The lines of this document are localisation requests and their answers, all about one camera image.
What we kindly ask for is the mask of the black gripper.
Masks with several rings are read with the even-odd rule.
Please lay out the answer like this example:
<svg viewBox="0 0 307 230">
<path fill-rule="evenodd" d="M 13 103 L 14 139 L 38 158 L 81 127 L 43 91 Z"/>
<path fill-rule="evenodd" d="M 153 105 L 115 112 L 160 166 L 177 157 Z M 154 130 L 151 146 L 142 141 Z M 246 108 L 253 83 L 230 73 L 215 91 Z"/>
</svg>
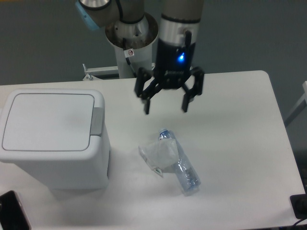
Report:
<svg viewBox="0 0 307 230">
<path fill-rule="evenodd" d="M 144 104 L 144 113 L 149 114 L 151 99 L 162 89 L 183 88 L 181 109 L 188 111 L 190 101 L 202 95 L 204 71 L 200 67 L 190 70 L 196 44 L 173 46 L 162 39 L 158 40 L 155 68 L 153 71 L 141 67 L 138 69 L 134 92 Z M 194 77 L 191 89 L 185 82 Z"/>
</svg>

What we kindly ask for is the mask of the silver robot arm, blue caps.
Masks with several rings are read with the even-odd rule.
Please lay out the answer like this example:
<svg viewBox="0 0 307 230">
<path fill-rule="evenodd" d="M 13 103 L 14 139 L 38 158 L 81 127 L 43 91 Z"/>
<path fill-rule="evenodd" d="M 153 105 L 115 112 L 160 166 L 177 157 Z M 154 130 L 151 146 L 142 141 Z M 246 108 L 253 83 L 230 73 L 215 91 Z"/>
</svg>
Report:
<svg viewBox="0 0 307 230">
<path fill-rule="evenodd" d="M 203 4 L 166 0 L 160 21 L 145 11 L 142 0 L 78 0 L 75 6 L 90 30 L 104 28 L 119 77 L 136 80 L 134 92 L 148 114 L 161 90 L 183 89 L 184 112 L 202 94 L 204 71 L 192 60 Z"/>
</svg>

